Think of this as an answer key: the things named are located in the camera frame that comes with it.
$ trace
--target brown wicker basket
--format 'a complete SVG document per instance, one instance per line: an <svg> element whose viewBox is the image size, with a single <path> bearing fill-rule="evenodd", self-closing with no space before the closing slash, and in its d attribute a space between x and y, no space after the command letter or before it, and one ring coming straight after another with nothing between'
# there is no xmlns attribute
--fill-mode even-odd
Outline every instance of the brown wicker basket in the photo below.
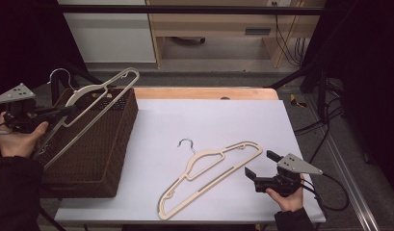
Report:
<svg viewBox="0 0 394 231"><path fill-rule="evenodd" d="M65 147L122 89L110 89L71 127L62 127L50 140L45 153L37 160L45 165ZM104 92L92 91L75 103L77 113L67 118L71 122ZM57 102L64 105L73 90L66 90ZM114 197L124 163L126 147L138 112L133 89L110 108L67 152L43 174L42 198Z"/></svg>

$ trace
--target clothes hanger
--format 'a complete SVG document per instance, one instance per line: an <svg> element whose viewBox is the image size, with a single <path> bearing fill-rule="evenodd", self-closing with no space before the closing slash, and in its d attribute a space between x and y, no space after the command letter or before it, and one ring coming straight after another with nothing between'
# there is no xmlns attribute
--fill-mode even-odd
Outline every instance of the clothes hanger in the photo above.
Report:
<svg viewBox="0 0 394 231"><path fill-rule="evenodd" d="M102 99L107 93L108 93L108 88L107 86L111 85L113 82L120 78L125 78L127 77L128 73L134 73L136 77L131 81L130 84L128 84L92 121L86 125L85 128L80 131L76 137L74 137L70 143L68 143L58 154L56 154L45 166L44 169L47 169L50 167L56 160L58 160L72 145L74 145L80 137L82 137L118 100L130 89L133 87L133 85L137 82L137 80L140 78L140 73L137 69L129 67L124 69L122 72L111 78L110 80L104 82L101 85L89 85L85 86L79 90L75 90L73 94L70 96L70 98L66 102L66 106L71 106L74 105L74 103L83 95L85 95L88 92L91 92L93 90L101 90L104 89L104 92L97 97L94 102L91 103L91 105L86 108L79 116L74 118L70 123L65 123L67 116L64 116L61 118L61 120L55 125L55 127L45 136L42 146L40 149L38 149L35 153L33 158L36 159L39 155L43 154L46 148L46 145L49 143L49 141L53 138L53 136L56 134L56 132L61 128L61 127L70 127L75 123L79 118L81 118L90 108L92 108L100 99Z"/></svg>
<svg viewBox="0 0 394 231"><path fill-rule="evenodd" d="M184 139L182 141L190 141L191 142L191 148L193 149L193 142L189 139ZM213 181L211 181L210 183L206 184L204 187L202 187L199 191L194 192L191 196L189 196L187 199L185 199L184 201L182 201L179 205L177 205L175 208L173 208L171 211L167 212L164 210L164 205L167 199L170 199L173 197L173 194L175 193L175 189L185 180L187 179L188 181L193 181L194 179L196 179L197 177L199 177L202 173L204 173L205 171L207 171L208 169L210 169L211 167L215 166L217 163L221 162L222 160L224 160L225 155L224 153L231 151L233 149L244 149L246 146L252 146L254 148L257 149L257 151L255 151L254 153L252 153L250 156L248 156L244 161L240 162L239 164L231 167L230 169L226 170L224 173L222 173L220 176L218 176L217 178L215 178ZM202 194L206 193L207 191L209 191L210 189L212 189L215 185L217 185L218 183L220 183L224 178L226 178L228 175L230 175L232 172L234 172L235 170L237 170L239 167L245 165L247 162L251 161L253 158L257 157L258 155L260 155L263 152L263 148L261 146L259 146L258 144L251 142L251 141L242 141L236 144L233 144L229 147L226 147L222 150L209 150L209 151L202 151L202 152L198 152L196 153L195 150L193 149L195 155L191 158L191 160L188 162L187 167L185 169L185 171L181 174L181 176L163 193L163 195L160 197L160 200L158 201L158 216L160 217L160 219L169 219L171 218L173 215L175 215L176 213L178 213L179 211L181 211L183 208L185 208L188 204L190 204L191 202L193 202L195 199L197 199L198 197L200 197ZM205 169L203 169L201 172L197 173L194 176L191 176L191 170L195 164L195 162L203 157L206 156L213 156L213 155L221 155L221 158L216 161L215 163L213 163L212 165L206 167Z"/></svg>

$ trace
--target human hand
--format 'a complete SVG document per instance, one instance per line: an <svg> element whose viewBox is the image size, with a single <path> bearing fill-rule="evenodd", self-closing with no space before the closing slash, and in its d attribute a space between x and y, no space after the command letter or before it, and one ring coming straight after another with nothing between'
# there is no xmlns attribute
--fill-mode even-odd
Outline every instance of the human hand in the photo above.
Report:
<svg viewBox="0 0 394 231"><path fill-rule="evenodd" d="M3 124L4 113L0 116L0 131L10 131L10 129ZM37 141L46 132L48 122L41 123L33 133L10 133L9 135L0 135L0 149L3 157L20 156L29 158L34 151Z"/></svg>
<svg viewBox="0 0 394 231"><path fill-rule="evenodd" d="M295 212L302 208L302 187L287 197L281 196L270 188L266 189L266 193L280 206L281 212Z"/></svg>

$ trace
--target table surface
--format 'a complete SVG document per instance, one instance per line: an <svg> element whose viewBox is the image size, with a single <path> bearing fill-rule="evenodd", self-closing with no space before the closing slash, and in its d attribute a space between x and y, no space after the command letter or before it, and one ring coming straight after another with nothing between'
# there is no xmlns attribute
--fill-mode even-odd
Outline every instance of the table surface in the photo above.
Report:
<svg viewBox="0 0 394 231"><path fill-rule="evenodd" d="M253 97L247 99L249 91ZM266 150L279 155L293 153L302 157L282 101L274 90L266 89L187 89L137 88L139 113L127 145L127 154L114 198L64 199L55 219L84 223L265 223L274 221L276 203L254 185L240 167L169 220L160 220L157 206L161 195L184 172L197 152L224 149L240 141L253 141L263 147L258 157L246 164L257 176L276 175L276 163ZM184 92L186 99L181 98ZM210 99L205 99L211 92ZM216 100L222 97L234 100ZM188 195L200 190L252 149L226 153L224 161L196 180L184 181L167 200L169 211ZM193 168L212 164L216 156L200 159ZM324 222L325 217L311 192L304 191L304 206L310 219Z"/></svg>

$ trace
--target gray floor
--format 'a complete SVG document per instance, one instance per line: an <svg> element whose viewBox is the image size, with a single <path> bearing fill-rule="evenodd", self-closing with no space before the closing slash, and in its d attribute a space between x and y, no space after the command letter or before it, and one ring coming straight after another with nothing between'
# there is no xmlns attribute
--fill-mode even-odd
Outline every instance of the gray floor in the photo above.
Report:
<svg viewBox="0 0 394 231"><path fill-rule="evenodd" d="M169 39L164 54L163 66L160 69L134 64L133 67L137 67L142 74L142 79L137 83L137 86L263 87L269 86L297 69L286 62L282 68L272 68L260 38L207 38L204 44ZM98 78L107 79L116 72L97 69L92 74ZM82 85L86 84L83 80L79 80L79 82ZM298 79L278 90L279 98L285 102L293 129L302 128L316 120L309 107L302 108L290 103L291 93L295 93L301 102L307 104L311 102L306 100L315 98L313 94L301 95L299 93L300 82L301 79ZM42 102L50 102L47 86L36 89L35 93L41 95ZM382 175L380 168L364 162L362 146L358 144L345 117L337 117L331 122L330 135L354 176L380 230L394 230L394 192ZM321 129L297 137L305 160L308 161L321 138ZM330 148L323 145L313 164L339 179L332 164L330 152ZM326 204L331 207L340 207L344 203L343 193L334 183L319 176L312 177L312 179ZM52 216L56 214L59 201L43 199L41 202L49 214ZM45 230L50 230L50 227L47 227L48 223L42 218L39 218L39 224ZM270 226L267 230L275 230L275 228ZM355 209L350 206L344 212L328 211L328 221L321 225L320 230L364 229Z"/></svg>

